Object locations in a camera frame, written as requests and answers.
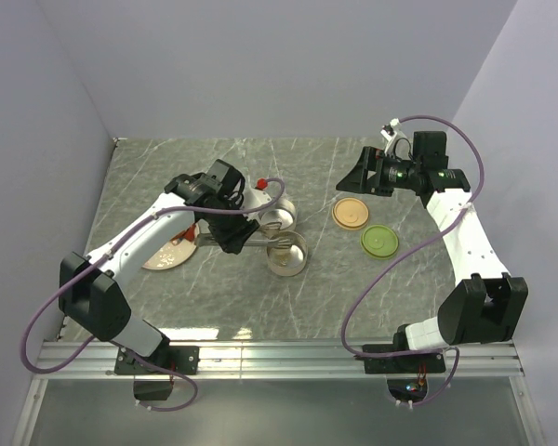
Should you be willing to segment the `metal tongs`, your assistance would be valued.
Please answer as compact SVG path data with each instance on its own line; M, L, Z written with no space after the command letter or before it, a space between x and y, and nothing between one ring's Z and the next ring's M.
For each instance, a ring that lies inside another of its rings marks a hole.
M281 223L274 221L262 224L258 232L261 238L250 238L245 242L245 247L271 247L276 249L289 249L294 243L287 236L280 236ZM219 246L210 233L199 233L194 239L195 245Z

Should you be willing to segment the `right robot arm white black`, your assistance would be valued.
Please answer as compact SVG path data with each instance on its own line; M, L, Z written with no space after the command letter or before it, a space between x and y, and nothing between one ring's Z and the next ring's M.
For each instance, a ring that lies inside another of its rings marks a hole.
M411 190L438 228L454 271L455 287L434 317L403 325L393 338L392 361L405 372L425 354L462 344L512 339L528 296L524 278L513 276L498 259L473 206L477 193L460 169L448 165L443 131L415 133L408 160L365 146L340 191L390 197Z

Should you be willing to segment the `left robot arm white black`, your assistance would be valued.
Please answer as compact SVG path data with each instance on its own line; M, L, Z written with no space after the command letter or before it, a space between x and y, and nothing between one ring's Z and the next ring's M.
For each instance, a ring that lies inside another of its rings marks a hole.
M168 338L134 315L124 291L167 242L205 221L221 250L239 254L259 228L256 213L271 202L266 179L249 187L239 170L217 160L205 173L171 179L150 208L120 234L86 256L60 264L60 310L100 341L137 354L149 374L172 367Z

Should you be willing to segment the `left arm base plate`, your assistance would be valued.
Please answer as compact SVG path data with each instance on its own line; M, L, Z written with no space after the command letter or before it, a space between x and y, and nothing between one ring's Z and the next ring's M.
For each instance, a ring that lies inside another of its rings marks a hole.
M141 357L141 359L157 368L185 375L195 375L198 369L199 353L198 346L169 345L158 348L151 356ZM118 348L113 372L116 375L157 374L157 368L147 367L137 361L129 348Z

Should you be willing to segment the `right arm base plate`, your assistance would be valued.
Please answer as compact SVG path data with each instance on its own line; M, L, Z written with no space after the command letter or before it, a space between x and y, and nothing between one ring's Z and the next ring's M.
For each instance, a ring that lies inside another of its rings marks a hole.
M364 363L366 374L442 374L446 370L442 353L368 358L357 355Z

